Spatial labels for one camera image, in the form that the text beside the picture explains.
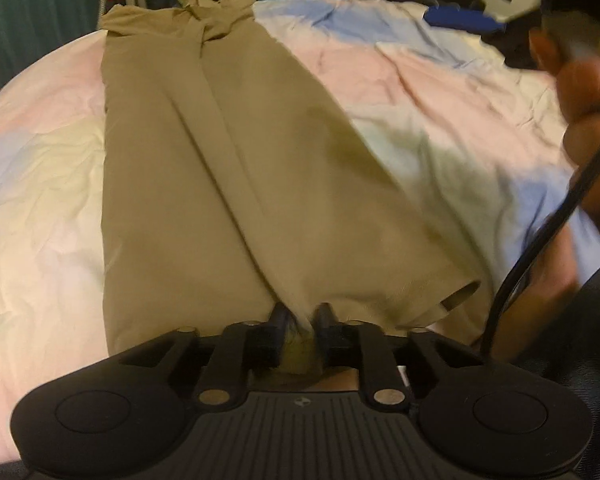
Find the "person's right hand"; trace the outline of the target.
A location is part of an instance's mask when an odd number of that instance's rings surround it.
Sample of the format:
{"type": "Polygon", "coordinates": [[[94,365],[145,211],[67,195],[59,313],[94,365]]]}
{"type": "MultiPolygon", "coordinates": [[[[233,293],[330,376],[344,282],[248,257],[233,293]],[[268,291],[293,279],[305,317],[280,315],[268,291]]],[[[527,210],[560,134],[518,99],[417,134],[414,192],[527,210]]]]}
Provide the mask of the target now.
{"type": "MultiPolygon", "coordinates": [[[[560,109],[568,125],[562,144],[572,166],[581,170],[600,149],[600,58],[565,61],[553,39],[538,28],[529,32],[529,41],[532,58],[555,77],[560,109]]],[[[600,176],[581,208],[600,231],[600,176]]]]}

